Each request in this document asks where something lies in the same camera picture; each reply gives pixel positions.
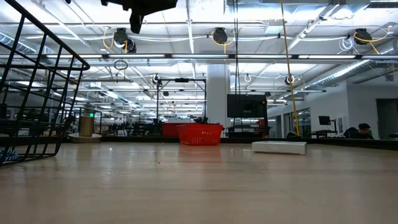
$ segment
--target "person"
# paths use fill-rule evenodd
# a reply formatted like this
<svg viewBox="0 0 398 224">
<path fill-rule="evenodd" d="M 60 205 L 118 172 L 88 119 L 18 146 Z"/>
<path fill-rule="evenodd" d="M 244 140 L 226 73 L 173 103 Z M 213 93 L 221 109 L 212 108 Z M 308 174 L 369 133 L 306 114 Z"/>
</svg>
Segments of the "person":
<svg viewBox="0 0 398 224">
<path fill-rule="evenodd" d="M 374 139 L 370 132 L 370 125 L 362 123 L 359 124 L 358 128 L 358 130 L 356 128 L 349 128 L 343 135 L 350 139 Z"/>
</svg>

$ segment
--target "black monitor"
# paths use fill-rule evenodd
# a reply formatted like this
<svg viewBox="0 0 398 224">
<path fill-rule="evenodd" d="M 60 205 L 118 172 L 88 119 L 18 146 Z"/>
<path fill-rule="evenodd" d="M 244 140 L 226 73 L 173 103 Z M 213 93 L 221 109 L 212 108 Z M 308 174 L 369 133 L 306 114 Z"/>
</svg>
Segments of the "black monitor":
<svg viewBox="0 0 398 224">
<path fill-rule="evenodd" d="M 227 95 L 227 117 L 265 118 L 266 116 L 266 95 Z"/>
<path fill-rule="evenodd" d="M 330 125 L 330 117 L 329 116 L 319 116 L 319 124 L 320 125 Z"/>
</svg>

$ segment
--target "wooden floor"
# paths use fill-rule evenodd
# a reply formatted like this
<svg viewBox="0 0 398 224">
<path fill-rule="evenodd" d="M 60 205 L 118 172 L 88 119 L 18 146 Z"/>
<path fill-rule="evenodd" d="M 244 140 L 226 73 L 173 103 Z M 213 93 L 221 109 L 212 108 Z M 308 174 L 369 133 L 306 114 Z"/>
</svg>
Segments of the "wooden floor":
<svg viewBox="0 0 398 224">
<path fill-rule="evenodd" d="M 0 223 L 398 222 L 398 152 L 250 147 L 64 144 L 0 169 Z"/>
</svg>

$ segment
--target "red basket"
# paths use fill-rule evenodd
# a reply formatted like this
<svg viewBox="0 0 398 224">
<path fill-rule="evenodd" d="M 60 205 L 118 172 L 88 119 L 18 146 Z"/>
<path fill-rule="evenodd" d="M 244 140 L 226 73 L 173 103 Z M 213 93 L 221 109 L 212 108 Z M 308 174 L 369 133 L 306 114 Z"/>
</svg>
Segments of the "red basket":
<svg viewBox="0 0 398 224">
<path fill-rule="evenodd" d="M 216 146 L 220 143 L 220 124 L 184 124 L 178 126 L 180 143 L 191 146 Z"/>
</svg>

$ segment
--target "desk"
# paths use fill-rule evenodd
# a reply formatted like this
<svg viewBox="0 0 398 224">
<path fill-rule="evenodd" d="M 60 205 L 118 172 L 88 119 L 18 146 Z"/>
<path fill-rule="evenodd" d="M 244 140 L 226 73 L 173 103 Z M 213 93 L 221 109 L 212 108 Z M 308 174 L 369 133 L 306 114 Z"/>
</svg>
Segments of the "desk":
<svg viewBox="0 0 398 224">
<path fill-rule="evenodd" d="M 328 130 L 315 131 L 315 132 L 311 133 L 311 136 L 317 136 L 317 138 L 320 138 L 320 137 L 327 138 L 328 134 L 337 134 L 337 131 L 328 131 Z"/>
</svg>

